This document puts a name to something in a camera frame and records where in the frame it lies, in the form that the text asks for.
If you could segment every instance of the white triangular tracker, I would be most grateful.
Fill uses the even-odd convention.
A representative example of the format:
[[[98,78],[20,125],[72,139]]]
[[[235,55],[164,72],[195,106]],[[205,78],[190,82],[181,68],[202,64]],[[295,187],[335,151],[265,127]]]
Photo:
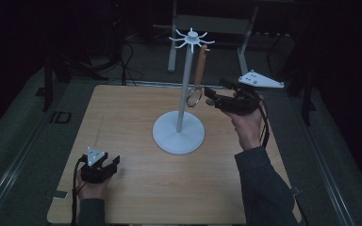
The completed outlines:
[[[245,75],[239,78],[240,83],[244,83],[253,87],[262,87],[262,88],[283,88],[284,83],[274,81],[260,73],[255,73],[253,70],[246,73]]]
[[[87,149],[88,166],[92,166],[104,156],[105,152],[101,152],[91,147],[88,147]]]

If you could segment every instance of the person's left hand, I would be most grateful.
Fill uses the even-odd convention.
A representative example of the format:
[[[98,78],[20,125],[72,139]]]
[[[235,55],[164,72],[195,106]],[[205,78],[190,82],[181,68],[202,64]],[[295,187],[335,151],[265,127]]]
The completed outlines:
[[[81,169],[77,172],[77,192],[80,201],[85,199],[105,199],[105,192],[111,177],[107,178],[103,183],[91,184],[81,179]]]

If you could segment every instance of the wooden handle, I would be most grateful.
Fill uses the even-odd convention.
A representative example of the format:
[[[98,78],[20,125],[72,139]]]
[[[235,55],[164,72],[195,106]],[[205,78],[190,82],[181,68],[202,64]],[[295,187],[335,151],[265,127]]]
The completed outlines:
[[[201,51],[199,52],[198,64],[195,71],[195,87],[199,87],[204,76],[205,62],[206,62],[206,49],[207,45],[202,45]]]

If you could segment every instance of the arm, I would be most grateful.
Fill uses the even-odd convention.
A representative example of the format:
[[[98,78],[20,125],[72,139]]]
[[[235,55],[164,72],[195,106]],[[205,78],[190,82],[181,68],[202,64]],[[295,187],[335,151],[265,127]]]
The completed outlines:
[[[260,143],[259,110],[239,116],[223,112],[231,118],[244,150],[235,155],[239,169],[242,200],[248,225],[296,225],[292,213],[294,199],[287,184],[271,165]]]
[[[248,225],[296,225],[294,199],[270,163],[266,150],[256,147],[235,155]]]
[[[77,191],[80,200],[78,226],[105,226],[105,192],[111,177],[101,184],[88,184],[77,173]]]
[[[105,201],[85,199],[80,202],[78,226],[105,226]]]

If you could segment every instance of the white vertical pole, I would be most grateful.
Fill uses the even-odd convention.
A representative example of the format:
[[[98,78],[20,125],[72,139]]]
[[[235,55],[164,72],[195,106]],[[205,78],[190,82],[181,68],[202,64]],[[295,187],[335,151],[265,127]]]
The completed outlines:
[[[184,78],[182,82],[182,89],[181,89],[181,98],[180,98],[180,108],[178,111],[178,121],[177,121],[177,133],[181,132],[182,128],[182,121],[184,119],[184,110],[185,110],[185,103],[187,101],[187,92],[188,92],[188,84],[189,84],[189,76],[190,76],[190,68],[192,65],[192,50],[191,45],[188,44],[187,46],[187,55],[185,57],[185,66],[184,66]]]

